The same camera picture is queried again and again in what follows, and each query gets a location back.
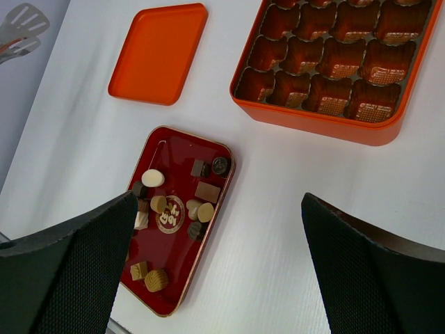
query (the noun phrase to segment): white table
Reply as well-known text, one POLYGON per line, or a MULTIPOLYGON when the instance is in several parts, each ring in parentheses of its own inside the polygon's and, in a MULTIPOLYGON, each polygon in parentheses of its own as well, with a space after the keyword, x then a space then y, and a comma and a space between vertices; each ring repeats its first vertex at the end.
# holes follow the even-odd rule
POLYGON ((372 148, 251 120, 229 83, 259 0, 206 0, 209 20, 179 101, 117 100, 107 85, 134 15, 179 0, 71 0, 0 195, 17 238, 122 193, 147 135, 170 125, 227 144, 238 172, 172 317, 120 287, 132 333, 329 333, 300 217, 310 191, 375 225, 445 249, 445 22, 438 20, 399 137, 372 148))

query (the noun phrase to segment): spatula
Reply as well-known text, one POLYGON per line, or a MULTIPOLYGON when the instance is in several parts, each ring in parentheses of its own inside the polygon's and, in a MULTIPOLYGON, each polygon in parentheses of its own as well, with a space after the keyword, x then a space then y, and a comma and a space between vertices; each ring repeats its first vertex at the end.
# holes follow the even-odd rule
POLYGON ((25 56, 40 46, 40 40, 37 37, 21 40, 0 53, 0 65, 13 58, 25 56))
POLYGON ((49 28, 49 20, 36 7, 22 3, 13 8, 0 26, 0 50, 5 45, 36 37, 49 28))

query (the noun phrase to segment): orange lid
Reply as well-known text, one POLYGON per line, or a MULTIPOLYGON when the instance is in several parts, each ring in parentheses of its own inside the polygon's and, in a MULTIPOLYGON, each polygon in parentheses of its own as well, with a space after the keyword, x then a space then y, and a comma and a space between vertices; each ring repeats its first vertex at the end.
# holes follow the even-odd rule
POLYGON ((140 11, 114 69, 108 93, 122 99, 174 104, 207 20, 201 3, 140 11))

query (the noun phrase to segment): red tray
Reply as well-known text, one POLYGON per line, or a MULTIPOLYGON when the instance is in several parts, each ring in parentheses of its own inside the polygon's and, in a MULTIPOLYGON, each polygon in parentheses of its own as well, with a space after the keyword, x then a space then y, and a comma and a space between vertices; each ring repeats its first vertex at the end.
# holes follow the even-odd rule
POLYGON ((120 281, 156 315, 167 317, 177 310, 186 295, 213 223, 233 178, 235 161, 229 148, 222 144, 169 127, 158 127, 147 139, 129 183, 129 189, 150 168, 161 171, 165 175, 165 182, 159 188, 149 188, 147 197, 176 196, 183 203, 183 205, 181 203, 178 205, 181 212, 177 218, 179 221, 177 226, 180 225, 183 218, 184 220, 177 231, 162 232, 156 223, 156 218, 159 218, 159 215, 151 211, 148 228, 134 231, 129 248, 129 260, 125 263, 120 281), (191 176, 195 159, 211 164, 216 157, 227 157, 232 160, 232 167, 227 178, 219 177, 213 173, 210 173, 206 178, 191 176), (193 241, 188 237, 187 229, 191 220, 184 207, 188 200, 195 198, 195 190, 199 181, 218 186, 221 188, 221 192, 218 202, 215 204, 215 215, 209 222, 203 240, 193 241), (145 287, 143 280, 133 281, 131 279, 130 266, 143 261, 147 262, 149 271, 152 269, 165 270, 169 278, 169 285, 165 289, 151 293, 145 287))

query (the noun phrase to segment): gray wall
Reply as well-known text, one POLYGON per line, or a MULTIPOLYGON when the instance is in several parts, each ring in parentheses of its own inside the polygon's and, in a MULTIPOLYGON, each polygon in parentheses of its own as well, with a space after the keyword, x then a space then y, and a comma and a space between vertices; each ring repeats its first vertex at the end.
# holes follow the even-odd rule
POLYGON ((0 22, 24 2, 40 9, 51 26, 38 36, 42 44, 35 51, 0 65, 0 192, 70 0, 1 0, 0 22))

